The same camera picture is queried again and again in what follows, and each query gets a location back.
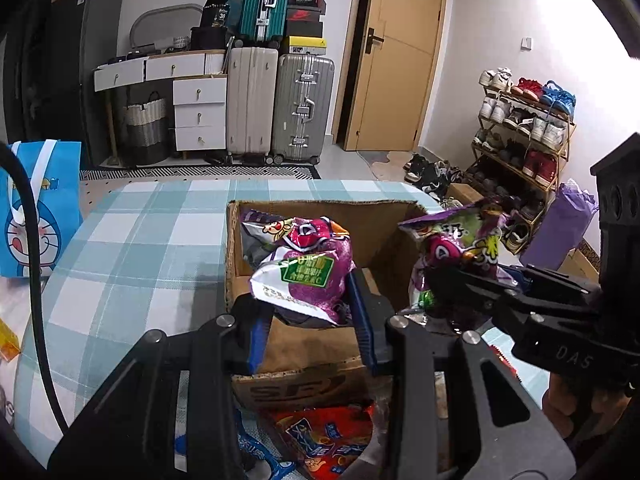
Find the black cable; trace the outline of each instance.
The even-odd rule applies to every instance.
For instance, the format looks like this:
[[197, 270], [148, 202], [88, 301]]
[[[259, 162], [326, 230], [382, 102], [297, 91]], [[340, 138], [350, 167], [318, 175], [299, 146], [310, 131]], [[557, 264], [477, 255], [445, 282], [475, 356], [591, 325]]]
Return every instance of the black cable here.
[[31, 325], [33, 326], [33, 341], [36, 347], [36, 356], [40, 375], [44, 384], [44, 391], [51, 406], [51, 411], [56, 417], [62, 433], [66, 433], [69, 426], [62, 408], [58, 402], [56, 391], [51, 379], [49, 360], [47, 359], [47, 346], [44, 341], [44, 322], [42, 320], [42, 294], [40, 291], [40, 237], [38, 236], [38, 216], [36, 205], [31, 191], [29, 177], [24, 171], [20, 160], [12, 153], [4, 142], [0, 142], [0, 167], [2, 167], [13, 179], [18, 195], [22, 202], [24, 213], [24, 227], [27, 231], [27, 249], [29, 254], [29, 295], [31, 300]]

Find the laundry basket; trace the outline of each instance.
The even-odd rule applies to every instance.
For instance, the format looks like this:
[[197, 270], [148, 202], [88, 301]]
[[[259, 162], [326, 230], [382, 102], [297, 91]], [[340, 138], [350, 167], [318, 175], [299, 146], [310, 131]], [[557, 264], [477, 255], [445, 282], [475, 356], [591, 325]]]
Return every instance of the laundry basket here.
[[[151, 100], [154, 94], [158, 99]], [[166, 100], [158, 92], [149, 96], [148, 103], [127, 106], [125, 122], [127, 155], [135, 165], [155, 164], [169, 156]]]

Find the white bag handle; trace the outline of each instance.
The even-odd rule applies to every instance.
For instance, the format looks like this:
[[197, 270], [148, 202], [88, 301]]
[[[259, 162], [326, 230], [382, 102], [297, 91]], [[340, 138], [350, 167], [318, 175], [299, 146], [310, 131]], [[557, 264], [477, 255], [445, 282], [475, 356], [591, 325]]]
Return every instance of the white bag handle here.
[[[38, 205], [38, 197], [40, 196], [40, 190], [42, 189], [42, 181], [44, 179], [44, 173], [47, 171], [47, 166], [49, 165], [49, 159], [51, 158], [51, 153], [53, 153], [53, 148], [56, 146], [56, 140], [47, 139], [44, 141], [44, 145], [38, 154], [38, 160], [36, 161], [36, 165], [33, 168], [33, 174], [31, 175], [31, 192], [33, 193], [33, 200]], [[14, 142], [11, 146], [11, 151], [14, 152], [14, 155], [18, 155], [18, 148], [20, 147], [20, 140]], [[24, 212], [22, 211], [22, 206], [18, 209], [14, 208], [14, 180], [9, 176], [7, 179], [8, 184], [8, 197], [9, 197], [9, 209], [11, 210], [11, 214], [14, 216], [14, 221], [18, 225], [24, 225]]]

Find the doraemon cartoon character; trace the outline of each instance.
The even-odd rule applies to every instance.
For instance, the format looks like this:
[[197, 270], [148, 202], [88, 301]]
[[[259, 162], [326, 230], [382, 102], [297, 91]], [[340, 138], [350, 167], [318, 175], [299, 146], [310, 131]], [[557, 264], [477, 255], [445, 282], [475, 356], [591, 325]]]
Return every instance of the doraemon cartoon character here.
[[[22, 208], [22, 203], [17, 200], [14, 209]], [[40, 238], [40, 275], [50, 276], [54, 264], [60, 252], [60, 229], [49, 208], [38, 200], [38, 236]], [[18, 261], [18, 276], [29, 276], [29, 251], [27, 249], [27, 232], [23, 225], [15, 222], [12, 213], [4, 224], [9, 252]]]

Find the purple gift bag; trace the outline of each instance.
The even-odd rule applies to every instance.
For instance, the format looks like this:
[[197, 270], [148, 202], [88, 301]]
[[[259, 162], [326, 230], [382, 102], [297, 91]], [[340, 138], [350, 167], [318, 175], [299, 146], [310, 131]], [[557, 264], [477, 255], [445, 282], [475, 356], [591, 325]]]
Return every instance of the purple gift bag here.
[[572, 179], [560, 184], [556, 199], [520, 263], [558, 270], [567, 253], [582, 240], [598, 209], [594, 196], [580, 190]]

